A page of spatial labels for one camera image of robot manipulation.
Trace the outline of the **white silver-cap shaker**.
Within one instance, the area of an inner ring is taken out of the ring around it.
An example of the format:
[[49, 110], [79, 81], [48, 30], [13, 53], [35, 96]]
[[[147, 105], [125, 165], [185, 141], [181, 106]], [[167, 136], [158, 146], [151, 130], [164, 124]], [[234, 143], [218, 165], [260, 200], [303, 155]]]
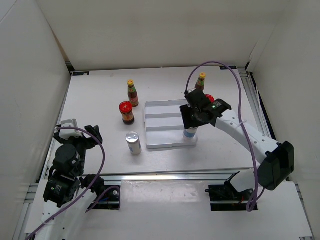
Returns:
[[142, 152], [140, 137], [137, 132], [128, 132], [125, 136], [125, 140], [128, 144], [131, 154], [139, 155]]
[[190, 127], [188, 129], [185, 129], [183, 131], [183, 138], [186, 142], [197, 142], [198, 137], [197, 137], [197, 127]]

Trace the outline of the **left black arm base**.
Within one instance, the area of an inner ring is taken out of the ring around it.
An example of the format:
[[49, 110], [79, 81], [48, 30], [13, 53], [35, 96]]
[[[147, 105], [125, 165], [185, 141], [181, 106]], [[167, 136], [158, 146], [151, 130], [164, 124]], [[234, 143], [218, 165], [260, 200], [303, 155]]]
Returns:
[[90, 210], [120, 210], [121, 208], [121, 182], [105, 181], [104, 188], [87, 209]]

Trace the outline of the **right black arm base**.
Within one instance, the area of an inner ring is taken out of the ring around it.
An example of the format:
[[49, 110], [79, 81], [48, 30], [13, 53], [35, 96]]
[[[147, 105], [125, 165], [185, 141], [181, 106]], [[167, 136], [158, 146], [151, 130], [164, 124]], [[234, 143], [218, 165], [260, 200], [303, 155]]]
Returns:
[[233, 173], [223, 184], [211, 184], [205, 190], [209, 194], [211, 211], [247, 211], [258, 209], [258, 188], [254, 171]]

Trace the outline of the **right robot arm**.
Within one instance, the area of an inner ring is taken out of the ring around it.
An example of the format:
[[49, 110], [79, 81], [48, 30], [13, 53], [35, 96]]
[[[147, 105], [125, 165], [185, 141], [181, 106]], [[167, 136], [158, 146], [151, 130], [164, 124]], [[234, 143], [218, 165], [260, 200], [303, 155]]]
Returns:
[[222, 99], [210, 101], [199, 89], [184, 93], [186, 105], [180, 106], [184, 128], [212, 125], [225, 132], [249, 152], [253, 152], [257, 170], [238, 173], [227, 180], [224, 193], [230, 200], [238, 199], [243, 191], [259, 185], [275, 190], [295, 169], [294, 146], [279, 143], [240, 121], [232, 107]]

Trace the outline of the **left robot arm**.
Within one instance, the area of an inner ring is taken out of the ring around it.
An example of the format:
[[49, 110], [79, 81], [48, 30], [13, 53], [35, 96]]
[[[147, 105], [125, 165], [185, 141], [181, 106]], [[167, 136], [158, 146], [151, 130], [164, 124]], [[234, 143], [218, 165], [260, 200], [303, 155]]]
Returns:
[[[70, 240], [89, 207], [97, 204], [105, 194], [100, 177], [106, 162], [106, 152], [99, 126], [79, 128], [63, 121], [57, 125], [53, 138], [60, 143], [43, 193], [42, 223], [29, 240]], [[101, 165], [96, 174], [82, 177], [88, 150], [99, 146]]]

